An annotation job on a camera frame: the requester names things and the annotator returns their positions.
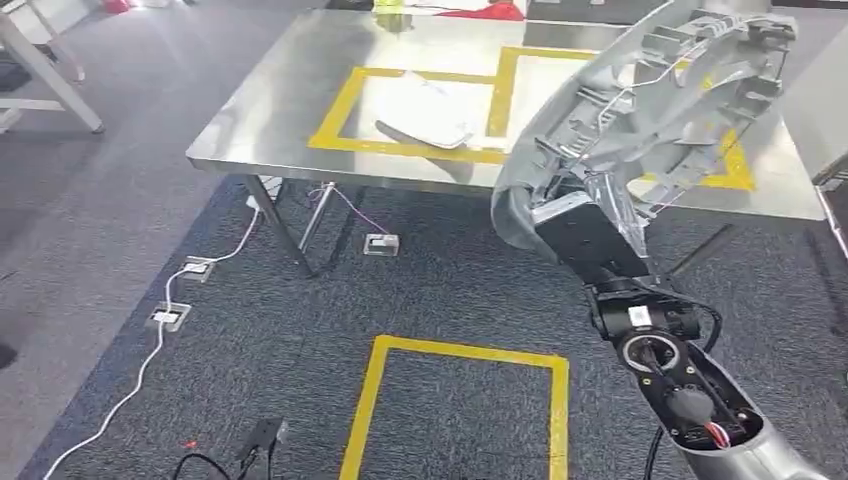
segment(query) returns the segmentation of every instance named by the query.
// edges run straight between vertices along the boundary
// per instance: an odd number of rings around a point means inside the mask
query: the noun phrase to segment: white extension cord
[[[247,243],[247,239],[248,237],[250,237],[251,232],[253,232],[253,229],[256,226],[256,221],[258,219],[259,209],[255,208],[253,212],[253,219],[250,221],[250,226],[247,227],[247,231],[244,232],[244,236],[241,238],[241,241],[239,242],[236,249],[233,250],[231,253],[224,255],[223,257],[205,260],[200,265],[212,265],[218,262],[223,262],[224,260],[229,260],[238,255],[239,252],[241,252],[242,248],[244,248],[244,244]],[[184,273],[189,273],[191,271],[192,268],[183,268],[182,270],[178,271],[177,273],[171,275],[168,278],[168,281],[165,283],[165,312],[164,315],[162,315],[162,318],[167,318],[168,315],[171,313],[171,284],[180,275]],[[103,433],[106,432],[106,429],[109,428],[109,423],[112,421],[112,417],[115,416],[118,410],[120,410],[120,408],[123,407],[125,403],[129,402],[141,390],[141,385],[144,381],[144,372],[145,370],[147,370],[147,366],[150,365],[150,362],[153,360],[153,358],[156,357],[160,350],[162,350],[162,346],[165,343],[165,322],[161,320],[159,321],[159,325],[156,329],[156,335],[158,338],[156,342],[156,348],[154,348],[153,351],[150,352],[150,355],[148,355],[144,362],[141,364],[141,368],[138,369],[138,381],[136,381],[135,388],[133,388],[132,391],[127,394],[127,396],[122,398],[121,401],[119,401],[115,404],[114,407],[112,407],[112,410],[110,410],[109,413],[106,415],[106,418],[103,419],[103,424],[100,425],[100,430],[98,430],[97,433],[74,445],[73,447],[66,450],[65,453],[60,455],[59,458],[57,458],[56,461],[53,462],[53,465],[50,467],[50,470],[48,470],[47,473],[44,474],[43,480],[48,480],[50,476],[56,472],[56,469],[59,467],[59,465],[72,453],[100,438]]]

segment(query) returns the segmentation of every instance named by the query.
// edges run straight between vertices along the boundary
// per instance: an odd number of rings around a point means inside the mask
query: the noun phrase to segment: yellow tape marking
[[[509,126],[512,96],[515,90],[515,75],[518,69],[518,58],[521,56],[562,58],[569,60],[591,60],[596,53],[582,50],[502,47],[498,59],[497,72],[494,76],[469,75],[451,72],[416,71],[427,80],[443,82],[473,83],[492,85],[492,101],[489,106],[489,116],[486,123],[486,135],[489,137],[505,137]],[[451,160],[455,162],[488,163],[501,165],[507,154],[499,149],[472,150],[460,147],[446,150],[429,145],[413,145],[379,140],[363,140],[341,137],[350,112],[362,92],[365,79],[373,77],[399,77],[403,70],[392,68],[354,67],[345,84],[339,90],[335,102],[330,107],[318,131],[309,139],[310,148],[327,150],[342,150],[347,152],[370,152],[404,157],[424,157],[434,160]],[[730,188],[737,190],[754,190],[754,179],[745,160],[745,151],[736,143],[736,133],[730,131],[722,139],[725,154],[725,174],[710,175],[701,181],[701,185],[714,188]]]
[[[390,348],[410,352],[449,355],[453,357],[507,362],[551,369],[551,420],[549,480],[568,479],[568,360],[555,355],[514,352],[495,348],[472,347],[453,343],[414,340],[410,338],[378,335],[374,339],[368,370],[362,382],[359,404],[351,426],[350,439],[345,449],[340,480],[357,480],[365,453],[365,441],[377,403],[377,393],[383,379],[386,358]]]

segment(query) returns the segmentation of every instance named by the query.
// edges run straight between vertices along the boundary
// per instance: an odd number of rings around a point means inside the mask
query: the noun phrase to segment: red wire
[[[715,426],[712,424],[712,422],[704,425],[704,428],[708,432],[710,432],[710,436],[713,437],[713,442],[715,442],[715,444],[719,448],[727,448],[727,447],[730,446],[730,445],[727,444],[727,442],[724,439],[724,436],[721,434],[721,432],[718,431],[718,429],[715,428]]]

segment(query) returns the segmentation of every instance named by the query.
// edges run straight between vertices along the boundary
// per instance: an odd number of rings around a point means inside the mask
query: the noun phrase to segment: gray carpet
[[[185,149],[297,12],[203,0],[88,19],[65,34],[107,130],[28,112],[0,135],[0,478],[50,430],[220,178]],[[49,98],[33,82],[16,95]]]
[[[302,226],[310,186],[292,185],[283,208]],[[176,299],[193,305],[193,317],[168,336],[146,387],[106,435],[67,461],[67,478],[162,478],[189,441],[233,469],[253,423],[276,415],[292,433],[275,472],[337,478],[371,344],[383,333],[567,357],[570,477],[640,476],[655,423],[588,325],[573,275],[503,244],[486,199],[347,191],[402,236],[402,255],[363,256],[370,230],[337,201],[312,250],[323,273],[302,280],[281,267],[272,232],[261,227],[210,283],[179,288]],[[37,478],[93,432],[130,388],[154,345],[143,320],[167,274],[186,254],[229,251],[249,218],[243,201],[235,180],[222,185],[21,478]],[[667,210],[652,226],[651,248],[668,265],[719,221]],[[727,316],[717,357],[834,479],[848,478],[848,445],[839,440],[848,434],[848,275],[840,262],[822,225],[751,228],[685,279]],[[545,478],[549,385],[550,375],[533,367],[391,353],[360,478]],[[206,475],[193,465],[185,478]],[[662,448],[655,478],[688,475]]]

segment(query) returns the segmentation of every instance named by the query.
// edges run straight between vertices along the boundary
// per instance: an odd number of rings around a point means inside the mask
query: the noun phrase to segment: white label
[[[653,325],[651,323],[651,314],[648,312],[646,305],[630,307],[627,309],[627,314],[630,315],[630,324],[634,327],[650,327]]]
[[[202,263],[188,263],[186,264],[184,270],[189,273],[206,273],[206,269],[209,265],[205,265]]]
[[[156,312],[153,315],[153,320],[162,323],[177,323],[177,319],[180,316],[176,313],[165,313],[165,312]]]

